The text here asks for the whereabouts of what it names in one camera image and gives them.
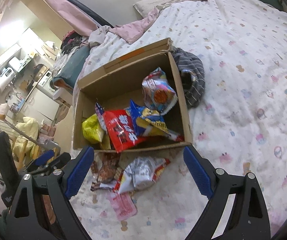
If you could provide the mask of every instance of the white blanket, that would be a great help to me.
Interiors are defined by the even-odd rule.
[[[105,29],[93,32],[90,43],[100,45],[91,50],[81,76],[167,37],[205,68],[205,95],[189,111],[194,146],[214,167],[255,173],[273,235],[287,218],[287,14],[257,0],[176,3],[132,45]],[[207,203],[182,154],[156,185],[135,193],[138,213],[127,222],[117,221],[104,191],[90,192],[91,181],[89,172],[71,204],[93,239],[185,239]]]

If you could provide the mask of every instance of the cardboard box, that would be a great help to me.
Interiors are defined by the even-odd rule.
[[[130,99],[144,106],[142,80],[157,67],[167,76],[170,86],[176,91],[178,103],[164,116],[168,129],[184,136],[184,142],[174,142],[167,138],[146,141],[125,152],[150,151],[173,147],[183,147],[192,143],[189,116],[178,67],[169,52],[171,40],[164,39],[132,51],[108,64],[101,66],[78,81],[80,95],[76,107],[73,148],[92,146],[97,152],[99,144],[91,145],[82,134],[82,122],[93,115],[96,101],[106,110],[124,109]]]

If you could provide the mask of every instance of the box flap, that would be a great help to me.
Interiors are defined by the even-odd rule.
[[[80,90],[82,90],[84,87],[86,87],[91,82],[97,80],[98,78],[120,67],[123,67],[133,61],[140,60],[144,57],[148,57],[148,56],[160,53],[162,50],[168,50],[171,43],[172,43],[171,39],[166,38],[166,39],[154,42],[152,44],[149,44],[147,46],[144,46],[142,48],[136,49],[134,51],[131,51],[113,61],[110,61],[109,63],[92,71],[87,76],[81,78],[77,83],[78,87]]]

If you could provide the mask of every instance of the pink curtain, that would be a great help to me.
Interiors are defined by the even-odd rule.
[[[67,0],[44,0],[57,14],[82,36],[89,36],[98,29],[89,16]]]

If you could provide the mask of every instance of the metal screw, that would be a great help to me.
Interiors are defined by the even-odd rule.
[[[56,176],[60,175],[62,173],[62,170],[57,169],[53,172],[53,174],[55,174]]]
[[[30,179],[30,177],[31,177],[30,174],[25,174],[25,175],[23,176],[23,179],[24,179],[24,180],[28,180],[28,179]]]
[[[248,173],[248,178],[250,178],[250,179],[254,179],[255,178],[255,175],[253,174],[253,173]]]
[[[223,169],[219,168],[219,169],[216,169],[216,173],[218,175],[223,175],[225,173],[225,171]]]

